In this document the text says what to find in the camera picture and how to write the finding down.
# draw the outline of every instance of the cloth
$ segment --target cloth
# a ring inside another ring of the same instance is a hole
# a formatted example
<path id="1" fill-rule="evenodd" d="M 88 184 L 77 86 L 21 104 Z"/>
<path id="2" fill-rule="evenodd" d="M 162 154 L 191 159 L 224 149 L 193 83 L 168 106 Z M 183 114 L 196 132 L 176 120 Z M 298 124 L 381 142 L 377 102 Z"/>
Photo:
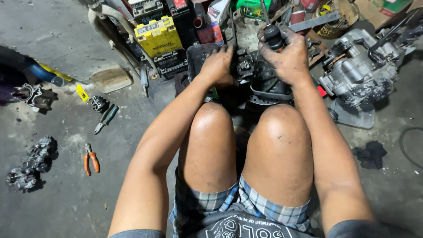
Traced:
<path id="1" fill-rule="evenodd" d="M 206 217 L 204 228 L 188 238 L 311 238 L 275 222 L 255 217 L 241 211 L 217 212 Z M 342 221 L 333 226 L 327 238 L 388 238 L 383 227 L 376 222 L 364 220 Z M 165 238 L 156 230 L 127 230 L 110 238 Z"/>
<path id="2" fill-rule="evenodd" d="M 186 237 L 204 228 L 202 221 L 211 214 L 228 210 L 243 211 L 255 217 L 307 232 L 310 221 L 305 216 L 308 202 L 296 208 L 273 203 L 258 194 L 241 175 L 239 182 L 218 193 L 202 193 L 190 189 L 176 170 L 176 192 L 170 221 L 173 237 Z"/>
<path id="3" fill-rule="evenodd" d="M 188 71 L 175 74 L 173 80 L 175 81 L 175 97 L 177 97 L 190 84 L 188 81 Z"/>
<path id="4" fill-rule="evenodd" d="M 352 153 L 361 162 L 361 167 L 365 169 L 381 169 L 383 167 L 382 157 L 387 154 L 383 145 L 378 141 L 366 143 L 366 149 L 354 148 Z"/>

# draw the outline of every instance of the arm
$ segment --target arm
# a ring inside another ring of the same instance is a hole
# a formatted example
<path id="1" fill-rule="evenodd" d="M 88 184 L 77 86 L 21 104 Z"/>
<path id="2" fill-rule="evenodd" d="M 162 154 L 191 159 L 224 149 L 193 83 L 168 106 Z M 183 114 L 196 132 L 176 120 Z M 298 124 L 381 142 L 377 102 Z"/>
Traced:
<path id="1" fill-rule="evenodd" d="M 200 74 L 147 128 L 126 172 L 108 236 L 134 229 L 166 232 L 166 171 L 206 93 L 233 83 L 229 74 L 232 54 L 233 47 L 213 52 Z"/>
<path id="2" fill-rule="evenodd" d="M 330 228 L 345 220 L 373 220 L 351 149 L 312 82 L 304 37 L 290 29 L 282 31 L 282 36 L 288 43 L 282 53 L 263 43 L 259 49 L 280 79 L 291 85 L 295 106 L 310 131 L 324 232 L 327 235 Z"/>

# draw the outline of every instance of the green container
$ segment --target green container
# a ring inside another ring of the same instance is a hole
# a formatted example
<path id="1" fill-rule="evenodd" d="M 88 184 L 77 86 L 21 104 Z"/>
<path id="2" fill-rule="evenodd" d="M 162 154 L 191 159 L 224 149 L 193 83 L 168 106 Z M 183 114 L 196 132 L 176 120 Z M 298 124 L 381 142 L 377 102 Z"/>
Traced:
<path id="1" fill-rule="evenodd" d="M 281 7 L 280 0 L 264 0 L 264 4 L 266 5 L 266 10 L 270 18 Z M 236 8 L 241 9 L 244 17 L 264 20 L 260 0 L 238 0 Z"/>

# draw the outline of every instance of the plaid shorts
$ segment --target plaid shorts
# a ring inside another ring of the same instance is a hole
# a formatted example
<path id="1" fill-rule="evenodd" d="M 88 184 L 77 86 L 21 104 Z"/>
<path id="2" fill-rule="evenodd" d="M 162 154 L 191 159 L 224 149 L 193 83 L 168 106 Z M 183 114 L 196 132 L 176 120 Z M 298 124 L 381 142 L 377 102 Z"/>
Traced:
<path id="1" fill-rule="evenodd" d="M 169 215 L 173 225 L 173 238 L 186 237 L 198 231 L 198 221 L 212 213 L 230 209 L 233 203 L 241 204 L 245 211 L 253 216 L 283 224 L 300 232 L 307 232 L 310 227 L 310 220 L 305 215 L 308 202 L 296 208 L 278 205 L 258 194 L 242 175 L 237 183 L 225 191 L 202 193 L 190 189 L 179 179 L 177 170 L 175 173 L 175 201 Z"/>

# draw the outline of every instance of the hand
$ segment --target hand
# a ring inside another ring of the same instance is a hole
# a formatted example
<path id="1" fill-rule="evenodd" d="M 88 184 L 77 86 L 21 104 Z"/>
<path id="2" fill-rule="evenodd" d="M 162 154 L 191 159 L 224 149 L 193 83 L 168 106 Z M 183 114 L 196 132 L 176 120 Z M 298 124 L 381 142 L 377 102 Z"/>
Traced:
<path id="1" fill-rule="evenodd" d="M 217 52 L 213 50 L 207 54 L 201 71 L 198 74 L 199 80 L 206 80 L 210 88 L 223 88 L 233 84 L 233 77 L 230 72 L 233 46 L 222 46 Z"/>
<path id="2" fill-rule="evenodd" d="M 286 26 L 283 26 L 280 34 L 286 47 L 280 53 L 276 53 L 268 44 L 261 42 L 258 44 L 260 54 L 273 66 L 276 75 L 283 82 L 292 87 L 310 82 L 308 50 L 304 37 Z"/>

